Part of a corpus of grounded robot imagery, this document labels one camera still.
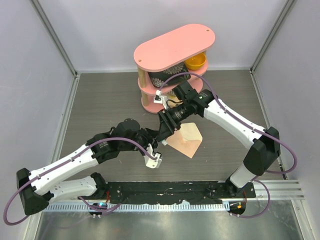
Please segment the pink envelope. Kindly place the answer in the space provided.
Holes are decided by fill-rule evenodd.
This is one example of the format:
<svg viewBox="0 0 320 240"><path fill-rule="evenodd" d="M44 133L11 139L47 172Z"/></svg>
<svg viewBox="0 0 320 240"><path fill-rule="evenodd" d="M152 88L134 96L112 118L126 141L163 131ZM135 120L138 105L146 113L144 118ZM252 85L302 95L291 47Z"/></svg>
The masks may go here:
<svg viewBox="0 0 320 240"><path fill-rule="evenodd" d="M170 147L190 159L193 158L202 141L203 137L194 122L182 123L180 129L166 139Z"/></svg>

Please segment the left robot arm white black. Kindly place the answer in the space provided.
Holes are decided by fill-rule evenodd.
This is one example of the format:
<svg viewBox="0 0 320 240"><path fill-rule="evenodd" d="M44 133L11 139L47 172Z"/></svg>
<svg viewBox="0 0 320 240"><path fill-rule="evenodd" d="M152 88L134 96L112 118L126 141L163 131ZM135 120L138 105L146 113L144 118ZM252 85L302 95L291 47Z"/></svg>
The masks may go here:
<svg viewBox="0 0 320 240"><path fill-rule="evenodd" d="M60 160L36 170L22 168L16 173L18 194L25 215L44 210L49 204L72 197L102 199L108 185L99 173L78 180L73 175L115 159L120 152L139 151L147 167L158 168L161 154L157 130L142 128L133 119L125 119L110 131L96 134L80 148Z"/></svg>

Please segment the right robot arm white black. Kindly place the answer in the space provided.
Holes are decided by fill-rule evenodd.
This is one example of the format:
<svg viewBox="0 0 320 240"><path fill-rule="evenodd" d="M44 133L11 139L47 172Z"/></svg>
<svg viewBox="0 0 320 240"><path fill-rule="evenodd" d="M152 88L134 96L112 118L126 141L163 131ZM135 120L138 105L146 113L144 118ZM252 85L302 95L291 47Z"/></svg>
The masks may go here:
<svg viewBox="0 0 320 240"><path fill-rule="evenodd" d="M158 142L178 131L181 122L189 116L199 115L218 124L248 149L243 163L225 181L225 190L230 197L242 194L244 186L255 177L262 176L280 156L280 134L274 127L266 129L254 124L224 105L210 90L197 92L187 81L177 85L173 91L182 103L157 113Z"/></svg>

